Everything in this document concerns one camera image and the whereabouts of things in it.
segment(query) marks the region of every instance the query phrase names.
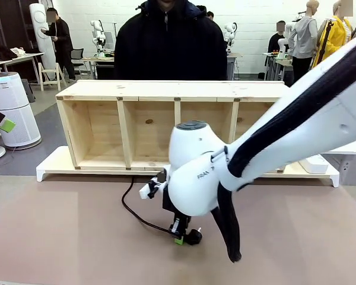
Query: white cylinder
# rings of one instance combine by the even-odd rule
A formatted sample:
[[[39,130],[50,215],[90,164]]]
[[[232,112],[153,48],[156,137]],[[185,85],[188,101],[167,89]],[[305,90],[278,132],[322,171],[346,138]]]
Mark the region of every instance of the white cylinder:
[[[55,53],[52,39],[41,32],[41,29],[49,29],[46,22],[45,7],[42,4],[35,3],[30,4],[29,8],[38,48],[44,53],[44,55],[41,56],[43,67],[45,69],[55,69]],[[55,73],[48,73],[47,75],[50,79],[55,78]]]
[[[16,72],[0,73],[0,112],[16,124],[10,133],[0,132],[5,146],[24,149],[40,142],[36,119]]]

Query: jacket zipper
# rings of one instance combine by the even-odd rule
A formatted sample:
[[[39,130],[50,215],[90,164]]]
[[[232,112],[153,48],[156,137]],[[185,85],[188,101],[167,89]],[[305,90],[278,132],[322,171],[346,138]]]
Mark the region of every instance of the jacket zipper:
[[[165,12],[165,25],[166,25],[166,31],[167,31],[167,22],[168,22],[168,19],[167,19],[167,12]]]

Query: white robot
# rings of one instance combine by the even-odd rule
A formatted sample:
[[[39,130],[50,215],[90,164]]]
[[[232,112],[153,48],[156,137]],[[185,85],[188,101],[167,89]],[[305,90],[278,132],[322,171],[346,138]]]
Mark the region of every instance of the white robot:
[[[268,171],[355,140],[356,39],[295,83],[232,144],[205,122],[176,126],[171,165],[139,193],[143,199],[163,194],[163,208],[175,215],[166,231],[183,241],[191,217],[211,212],[229,259],[237,262],[240,233],[232,195]]]
[[[234,39],[236,37],[237,24],[236,23],[228,23],[225,25],[225,35],[224,41],[227,42],[227,52],[231,52],[231,47],[234,44]]]
[[[93,43],[97,48],[97,56],[99,58],[104,57],[104,45],[106,44],[106,35],[104,34],[104,28],[100,20],[91,21],[91,26],[94,27],[96,37],[93,38]]]
[[[290,22],[285,25],[285,31],[284,31],[284,39],[279,39],[278,40],[278,45],[279,45],[279,54],[277,55],[278,59],[284,59],[285,58],[285,53],[286,53],[286,45],[289,44],[289,37],[291,30],[294,28],[295,24],[297,22]]]

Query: wooden step stool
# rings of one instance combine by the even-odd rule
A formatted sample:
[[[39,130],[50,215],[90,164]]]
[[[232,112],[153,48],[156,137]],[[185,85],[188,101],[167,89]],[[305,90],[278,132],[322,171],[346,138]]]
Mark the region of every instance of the wooden step stool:
[[[43,91],[43,86],[44,85],[52,85],[52,84],[57,84],[58,85],[58,91],[61,90],[61,81],[60,79],[62,79],[65,87],[67,87],[67,83],[65,81],[65,77],[63,76],[62,70],[59,67],[59,64],[56,63],[55,64],[55,69],[44,69],[43,65],[41,62],[38,63],[38,70],[40,73],[40,83],[41,83],[41,91]],[[46,81],[43,81],[43,77],[42,74],[45,74],[45,78],[47,78]],[[47,73],[55,73],[56,74],[56,80],[50,80],[50,78],[47,76]]]

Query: black hood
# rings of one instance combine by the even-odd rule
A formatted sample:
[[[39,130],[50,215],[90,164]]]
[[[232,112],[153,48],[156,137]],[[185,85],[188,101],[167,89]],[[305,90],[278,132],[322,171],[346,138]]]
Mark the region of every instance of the black hood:
[[[161,12],[157,0],[147,0],[142,3],[138,9],[141,9],[141,12],[144,15],[152,15]],[[184,19],[194,19],[198,17],[206,17],[207,9],[205,6],[195,6],[188,0],[176,0],[174,8],[169,11],[169,13],[177,13]]]

